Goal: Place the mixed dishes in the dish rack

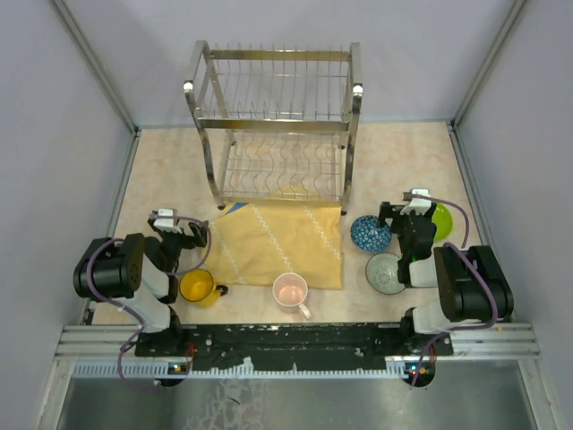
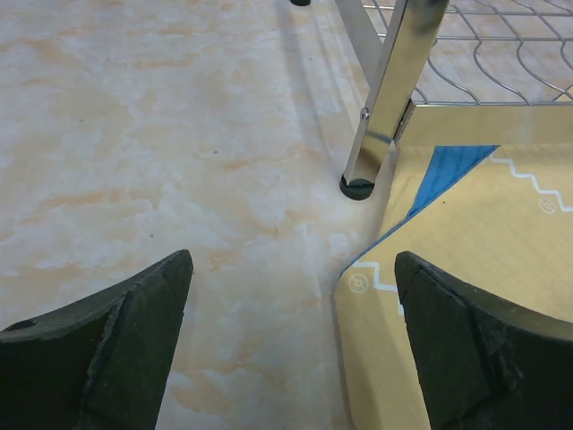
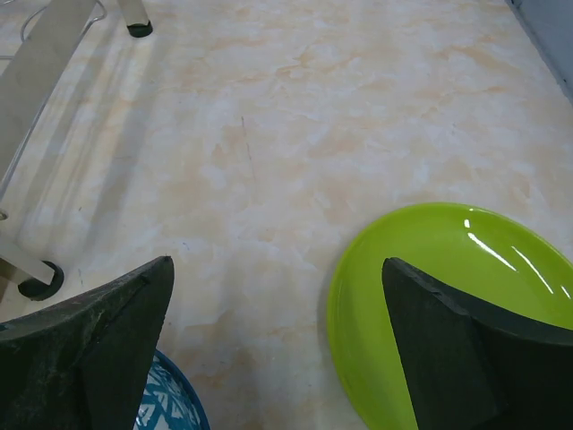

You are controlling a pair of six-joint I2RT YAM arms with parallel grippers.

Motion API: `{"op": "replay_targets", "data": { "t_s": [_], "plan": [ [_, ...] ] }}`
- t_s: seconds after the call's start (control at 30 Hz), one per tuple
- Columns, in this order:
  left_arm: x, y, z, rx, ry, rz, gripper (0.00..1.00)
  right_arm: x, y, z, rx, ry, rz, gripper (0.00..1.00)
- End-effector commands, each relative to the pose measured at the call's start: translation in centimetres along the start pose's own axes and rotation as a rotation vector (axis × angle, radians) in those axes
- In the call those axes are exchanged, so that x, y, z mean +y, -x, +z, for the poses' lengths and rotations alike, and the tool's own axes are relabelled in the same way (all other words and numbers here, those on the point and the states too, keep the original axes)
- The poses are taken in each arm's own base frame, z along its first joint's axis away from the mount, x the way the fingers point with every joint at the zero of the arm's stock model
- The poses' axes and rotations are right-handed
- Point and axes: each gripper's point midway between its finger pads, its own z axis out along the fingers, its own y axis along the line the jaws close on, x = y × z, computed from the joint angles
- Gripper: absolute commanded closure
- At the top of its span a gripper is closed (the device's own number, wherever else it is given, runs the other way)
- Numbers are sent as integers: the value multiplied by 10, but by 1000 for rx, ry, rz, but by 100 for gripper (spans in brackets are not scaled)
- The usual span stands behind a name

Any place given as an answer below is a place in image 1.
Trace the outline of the lime green plate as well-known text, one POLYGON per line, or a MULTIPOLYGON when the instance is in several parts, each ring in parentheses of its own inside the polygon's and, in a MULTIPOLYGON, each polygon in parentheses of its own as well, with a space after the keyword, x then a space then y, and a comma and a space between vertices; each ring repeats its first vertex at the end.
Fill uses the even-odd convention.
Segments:
POLYGON ((449 237, 453 229, 453 218, 443 203, 436 203, 436 209, 432 214, 432 223, 436 226, 435 243, 442 242, 449 237))

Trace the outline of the yellow cloth with white zigzags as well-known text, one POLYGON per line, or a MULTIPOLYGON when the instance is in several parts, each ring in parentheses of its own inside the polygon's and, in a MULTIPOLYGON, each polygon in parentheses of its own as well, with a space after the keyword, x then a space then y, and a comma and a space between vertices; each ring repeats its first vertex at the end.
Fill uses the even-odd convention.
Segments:
POLYGON ((284 273, 310 288, 343 288, 341 209, 305 200, 235 203, 210 222, 206 268, 224 284, 269 287, 284 273))

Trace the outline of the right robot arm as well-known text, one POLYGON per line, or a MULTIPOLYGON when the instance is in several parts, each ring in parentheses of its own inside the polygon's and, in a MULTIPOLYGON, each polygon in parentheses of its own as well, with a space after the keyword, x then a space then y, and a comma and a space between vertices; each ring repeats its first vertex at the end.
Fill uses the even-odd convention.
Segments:
POLYGON ((416 198, 422 202, 382 202, 378 216, 378 224, 398 238, 398 284, 438 289, 436 299, 408 309, 400 320, 401 347, 413 355, 449 332, 488 329, 514 311, 513 293, 492 248, 435 246, 432 216, 440 200, 416 198))

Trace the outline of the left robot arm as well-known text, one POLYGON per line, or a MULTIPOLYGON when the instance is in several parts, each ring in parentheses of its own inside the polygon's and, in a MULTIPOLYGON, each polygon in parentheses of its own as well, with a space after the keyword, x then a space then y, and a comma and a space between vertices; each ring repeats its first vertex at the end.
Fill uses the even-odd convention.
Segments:
POLYGON ((123 239, 93 240, 73 272, 73 288, 82 298, 108 303, 138 324, 136 340, 153 352, 180 353, 186 334, 175 310, 183 250, 210 250, 207 221, 153 211, 148 224, 155 236, 133 233, 123 239))

